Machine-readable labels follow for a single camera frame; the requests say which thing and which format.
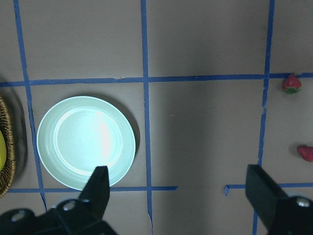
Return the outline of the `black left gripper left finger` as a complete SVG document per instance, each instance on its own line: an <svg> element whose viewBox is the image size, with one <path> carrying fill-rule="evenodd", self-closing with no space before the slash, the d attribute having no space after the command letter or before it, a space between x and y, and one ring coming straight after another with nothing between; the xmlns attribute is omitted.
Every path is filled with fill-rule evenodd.
<svg viewBox="0 0 313 235"><path fill-rule="evenodd" d="M109 172L107 166L97 166L79 195L96 218L102 218L109 201Z"/></svg>

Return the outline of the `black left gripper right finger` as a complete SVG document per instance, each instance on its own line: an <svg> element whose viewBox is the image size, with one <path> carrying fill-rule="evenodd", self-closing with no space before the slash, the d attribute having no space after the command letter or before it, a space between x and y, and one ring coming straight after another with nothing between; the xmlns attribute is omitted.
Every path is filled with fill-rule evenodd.
<svg viewBox="0 0 313 235"><path fill-rule="evenodd" d="M277 203L288 199L288 195L258 164L247 166L245 192L264 226L270 229L276 216Z"/></svg>

